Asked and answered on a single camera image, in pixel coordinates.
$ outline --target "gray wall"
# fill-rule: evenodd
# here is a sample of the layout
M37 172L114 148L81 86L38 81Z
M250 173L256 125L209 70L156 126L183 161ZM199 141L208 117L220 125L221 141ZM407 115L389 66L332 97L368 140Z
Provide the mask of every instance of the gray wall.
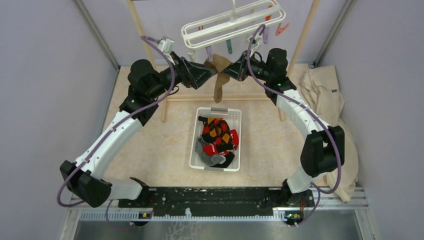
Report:
M58 238L59 166L95 140L114 76L71 0L0 2L0 239Z
M275 36L277 26L270 28L269 43L259 48L265 56L271 48L283 48L292 57L313 0L278 0L286 11L283 26L289 27L280 36ZM330 32L346 0L322 0L309 31L298 61L312 62L316 59L321 46ZM121 66L131 65L134 61L146 58L145 50L124 0L83 0L101 34ZM237 0L241 7L255 0ZM174 51L187 58L188 48L181 37L181 28L188 23L217 15L232 9L231 0L152 0L136 1L141 22L147 35L154 38L167 36L175 42ZM228 54L227 45L221 42L212 46L214 53L223 55L232 61L246 50L246 37L232 39L233 54ZM156 59L161 57L154 52ZM196 61L203 63L207 55L204 49L196 53Z
M424 1L359 0L324 59L381 239L423 239Z

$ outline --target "teal clothespin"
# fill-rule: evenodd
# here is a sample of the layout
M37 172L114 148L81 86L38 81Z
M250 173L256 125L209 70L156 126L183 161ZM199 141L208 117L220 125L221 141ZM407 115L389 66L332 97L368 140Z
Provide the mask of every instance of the teal clothespin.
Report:
M233 53L233 46L231 46L231 39L228 39L226 41L226 48L227 48L229 54Z

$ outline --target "cable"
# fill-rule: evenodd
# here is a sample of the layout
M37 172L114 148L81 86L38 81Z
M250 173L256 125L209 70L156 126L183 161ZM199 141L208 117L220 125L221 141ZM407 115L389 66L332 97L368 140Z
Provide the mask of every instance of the cable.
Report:
M250 42L249 42L249 46L247 47L247 56L250 56L251 51L252 51L252 44L253 44L253 39L255 39L256 34L258 34L258 32L260 30L262 30L259 35L261 35L264 32L265 29L265 24L260 25L255 32L253 33ZM265 90L277 94L289 101L292 101L293 103L299 105L300 107L302 107L303 109L305 109L305 111L324 129L325 133L328 136L329 141L331 142L331 146L334 149L334 153L335 153L335 158L337 160L337 180L335 181L335 185L332 189L330 189L329 191L324 191L321 188L319 188L318 186L315 186L316 189L318 189L319 192L323 193L323 194L332 194L336 191L336 189L339 187L340 185L340 180L342 178L342 161L340 158L340 153L339 153L339 149L337 148L336 145L336 141L334 140L333 136L331 135L330 131L328 130L328 128L324 125L324 123L304 104L300 103L299 101L284 95L281 92L278 92L272 88L269 88L267 86L265 86L264 84L262 84L259 79L255 76L255 74L252 71L252 65L251 65L251 59L250 57L247 58L247 68L249 69L250 75L252 76L252 78L257 82L257 84L259 84L261 87L263 87Z
M312 186L314 186L318 190L318 186L315 185L315 183L311 183ZM308 215L303 219L303 221L299 223L295 223L297 227L300 227L302 224L304 224L311 216L314 214L315 210L317 209L318 205L320 204L321 200L321 192L318 190L318 197L316 198L315 205L313 206L312 210L308 213Z
M113 229L116 229L116 230L119 230L119 231L126 231L126 230L130 230L133 226L129 226L129 227L120 227L120 226L115 226L110 220L109 220L109 208L111 207L111 205L112 205L112 202L113 202L113 200L110 200L109 201L109 204L107 205L107 207L106 207L106 213L105 213L105 216L106 216L106 222L107 222L107 224L111 227L111 228L113 228Z
M260 62L262 63L262 55L261 55L258 51L255 51L255 52L253 53L253 56L255 56L255 55L258 55L258 56L259 56L259 58L260 58Z
M174 88L174 84L175 84L175 71L174 71L174 67L173 67L171 61L167 58L167 56L161 50L159 50L159 48L157 46L153 45L153 43L150 42L150 41L155 42L156 40L154 38L149 37L149 36L141 36L141 39L144 42L146 42L150 47L152 47L156 52L158 52L165 59L166 63L168 63L169 69L171 70L171 84L169 86L169 89L157 101L155 101L153 103L150 103L149 105L146 105L144 107L141 107L140 109L138 109L138 110L134 111L133 113L129 114L128 116L124 117L122 120L120 120L118 123L116 123L115 125L113 125L112 128L109 129L106 132L106 134L98 141L98 143L93 147L93 149L91 150L91 152L87 155L87 157L85 158L85 161L81 162L81 164L79 166L77 166L69 174L69 176L65 179L65 181L60 186L59 191L57 192L57 195L56 195L56 201L57 201L57 204L59 204L61 207L70 208L70 207L74 207L74 206L76 206L76 205L81 204L81 203L84 202L84 201L79 201L79 202L76 202L76 203L73 203L73 204L65 204L65 203L63 203L61 201L62 192L64 191L66 185L69 183L69 181L71 180L71 178L78 172L78 170L80 170L86 163L88 163L90 161L90 158L94 155L94 153L97 151L97 149L99 149L99 147L103 144L103 142L106 140L106 138L108 138L109 135L111 133L113 133L113 131L117 127L119 127L122 123L124 123L126 120L128 120L132 116L134 116L134 115L136 115L136 114L138 114L138 113L140 113L140 112L142 112L142 111L144 111L144 110L146 110L148 108L151 108L151 107L159 104L160 102L162 102L166 97L169 96L169 94L171 93L172 89Z
M150 213L150 217L143 217L144 219L151 219L153 217L153 212L155 211L155 203L153 202L152 199L149 199L150 202L153 203L153 206L151 208L151 213ZM110 200L109 204L106 207L106 213L105 213L105 217L106 217L106 222L107 224L112 227L113 229L116 230L120 230L120 231L126 231L126 230L130 230L133 226L130 225L129 227L120 227L120 226L115 226L110 220L109 220L109 208L112 205L113 200Z
M304 209L305 209L305 201L303 198L300 199L300 213L304 213Z
M171 96L171 95L174 95L174 94L178 93L178 91L180 90L180 87L179 86L175 86L175 87L177 88L177 90L176 91L173 91L171 94L169 94L168 97Z

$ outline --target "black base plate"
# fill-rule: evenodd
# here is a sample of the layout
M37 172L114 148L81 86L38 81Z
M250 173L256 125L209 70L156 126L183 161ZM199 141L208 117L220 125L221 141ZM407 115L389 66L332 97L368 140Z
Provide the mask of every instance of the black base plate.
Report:
M312 191L299 193L305 207L313 207ZM144 187L136 200L119 200L120 208L152 208L157 217L272 216L275 207L287 205L280 187Z

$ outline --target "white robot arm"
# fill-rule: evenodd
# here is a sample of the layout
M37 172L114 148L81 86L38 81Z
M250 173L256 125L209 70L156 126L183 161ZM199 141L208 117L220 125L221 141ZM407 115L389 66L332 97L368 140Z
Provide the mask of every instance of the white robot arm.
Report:
M284 92L286 96L307 106L296 87L286 77L286 72L281 70L287 67L286 54L285 50L271 49L266 63L262 61L262 57L257 60L252 56L250 61L253 71L270 88ZM214 70L206 68L202 64L179 58L174 52L170 52L169 56L174 62L176 84L182 83L185 87L197 89L215 74ZM223 72L234 79L244 81L249 75L246 59L247 52L244 52L238 61L228 66ZM170 87L170 71L166 69L157 72L152 68L149 61L142 59L131 66L128 80L130 81L128 97L119 107L119 112L116 113L106 131L73 163L65 161L60 167L64 179L76 172L66 183L66 186L94 208L107 200L135 200L140 196L143 187L147 186L136 178L127 180L105 178L104 173L115 155L136 132L143 128L158 106L156 105L128 118L117 128L113 128L113 126L137 109L154 102L155 98L163 94L165 89ZM337 167L335 151L331 144L324 146L324 143L328 143L329 140L323 127L300 104L267 91L265 93L292 120L305 139L305 145L300 156L301 167L283 183L283 189L290 195L301 193L309 189L311 182L319 180L327 172L331 172ZM325 121L320 121L328 126L328 130L336 140L338 151L343 160L343 130L339 126L331 127ZM109 136L89 158L90 160L86 161L87 156L106 134Z

